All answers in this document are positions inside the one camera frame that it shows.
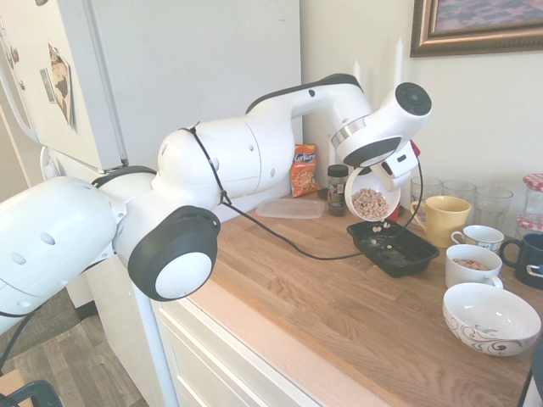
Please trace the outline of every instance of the orange snack bag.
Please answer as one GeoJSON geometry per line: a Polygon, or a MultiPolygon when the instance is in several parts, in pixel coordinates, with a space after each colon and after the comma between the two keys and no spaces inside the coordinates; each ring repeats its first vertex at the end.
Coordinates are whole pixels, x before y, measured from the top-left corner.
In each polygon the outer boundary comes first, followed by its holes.
{"type": "Polygon", "coordinates": [[[315,169],[315,144],[296,144],[294,162],[290,167],[290,185],[293,197],[321,189],[315,181],[315,169]]]}

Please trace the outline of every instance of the decorative white bowl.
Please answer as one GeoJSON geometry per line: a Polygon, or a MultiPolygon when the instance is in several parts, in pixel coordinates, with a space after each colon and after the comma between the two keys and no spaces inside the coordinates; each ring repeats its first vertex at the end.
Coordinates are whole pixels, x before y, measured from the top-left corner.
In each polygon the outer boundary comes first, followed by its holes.
{"type": "Polygon", "coordinates": [[[493,356],[522,353],[541,329],[540,316],[522,298],[477,282],[449,288],[443,297],[443,316],[457,338],[493,356]]]}

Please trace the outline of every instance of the black jar lid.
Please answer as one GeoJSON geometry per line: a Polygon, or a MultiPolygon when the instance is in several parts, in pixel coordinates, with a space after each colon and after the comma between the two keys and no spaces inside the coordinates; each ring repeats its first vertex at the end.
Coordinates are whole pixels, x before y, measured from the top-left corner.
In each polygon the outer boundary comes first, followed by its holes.
{"type": "Polygon", "coordinates": [[[328,167],[328,176],[343,178],[349,174],[349,167],[343,164],[334,164],[328,167]]]}

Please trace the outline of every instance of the framed painting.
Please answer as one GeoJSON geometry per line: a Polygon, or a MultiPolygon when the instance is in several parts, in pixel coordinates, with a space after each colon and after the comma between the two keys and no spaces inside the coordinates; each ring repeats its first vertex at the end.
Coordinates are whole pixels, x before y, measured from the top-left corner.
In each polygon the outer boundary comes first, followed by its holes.
{"type": "Polygon", "coordinates": [[[543,49],[543,0],[415,0],[411,56],[543,49]]]}

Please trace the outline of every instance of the white refrigerator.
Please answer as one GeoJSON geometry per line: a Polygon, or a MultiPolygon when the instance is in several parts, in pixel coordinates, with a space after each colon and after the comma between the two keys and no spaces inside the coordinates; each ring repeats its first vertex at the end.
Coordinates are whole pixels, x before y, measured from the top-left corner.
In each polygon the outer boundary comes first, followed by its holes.
{"type": "MultiPolygon", "coordinates": [[[[46,147],[45,177],[156,170],[172,131],[243,115],[258,97],[300,84],[298,0],[0,0],[0,20],[5,74],[29,137],[46,147]]],[[[284,180],[237,204],[288,193],[284,180]]],[[[151,407],[177,405],[149,300],[118,259],[95,269],[83,277],[110,346],[151,407]]]]}

